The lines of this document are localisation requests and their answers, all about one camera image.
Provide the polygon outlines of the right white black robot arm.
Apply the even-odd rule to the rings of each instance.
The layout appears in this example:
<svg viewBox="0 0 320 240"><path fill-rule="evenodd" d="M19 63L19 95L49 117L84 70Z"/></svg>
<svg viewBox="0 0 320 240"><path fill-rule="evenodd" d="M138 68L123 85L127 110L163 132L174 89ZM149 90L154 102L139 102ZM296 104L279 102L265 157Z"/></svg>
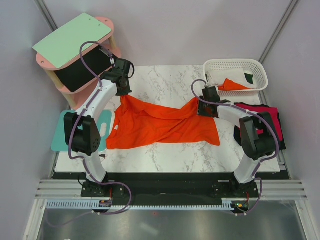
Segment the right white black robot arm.
<svg viewBox="0 0 320 240"><path fill-rule="evenodd" d="M254 180L261 163L277 156L280 140L269 112L255 112L241 108L228 100L221 100L216 87L205 87L199 97L198 114L225 120L239 129L244 152L233 172L235 181L229 191L235 197L247 191L247 183Z"/></svg>

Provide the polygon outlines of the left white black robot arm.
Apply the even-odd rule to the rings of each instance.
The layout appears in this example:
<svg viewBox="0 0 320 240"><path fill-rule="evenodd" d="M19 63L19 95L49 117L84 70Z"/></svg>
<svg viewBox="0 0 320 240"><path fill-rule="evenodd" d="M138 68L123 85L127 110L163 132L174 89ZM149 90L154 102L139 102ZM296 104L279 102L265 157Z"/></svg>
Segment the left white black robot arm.
<svg viewBox="0 0 320 240"><path fill-rule="evenodd" d="M101 135L97 121L113 97L126 96L132 92L130 70L135 72L133 63L118 58L113 68L98 77L98 84L85 103L74 113L66 113L63 119L68 156L71 160L82 161L86 178L93 183L92 191L99 197L109 193L110 185L98 153Z"/></svg>

